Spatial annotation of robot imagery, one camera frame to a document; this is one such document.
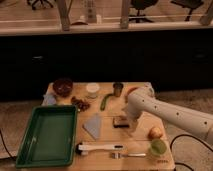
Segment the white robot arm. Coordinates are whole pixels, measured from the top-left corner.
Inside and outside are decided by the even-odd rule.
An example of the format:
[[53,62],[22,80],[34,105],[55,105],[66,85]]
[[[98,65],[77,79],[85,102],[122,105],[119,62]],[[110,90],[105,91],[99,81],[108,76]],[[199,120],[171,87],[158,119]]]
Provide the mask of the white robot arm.
[[142,113],[148,112],[213,145],[213,114],[157,100],[152,88],[132,91],[123,111],[132,130],[137,128]]

